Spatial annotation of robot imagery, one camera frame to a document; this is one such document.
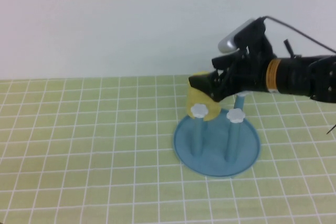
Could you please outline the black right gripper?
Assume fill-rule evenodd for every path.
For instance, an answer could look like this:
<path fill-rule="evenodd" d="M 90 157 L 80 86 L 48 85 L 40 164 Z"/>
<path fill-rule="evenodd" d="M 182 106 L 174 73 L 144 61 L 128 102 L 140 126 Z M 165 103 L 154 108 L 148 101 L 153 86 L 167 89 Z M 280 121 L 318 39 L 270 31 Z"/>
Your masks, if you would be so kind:
<path fill-rule="evenodd" d="M 212 59 L 214 69 L 222 70 L 223 74 L 207 72 L 192 75 L 188 80 L 192 88 L 221 102 L 243 91 L 266 91 L 267 64 L 268 57 L 247 48 Z"/>

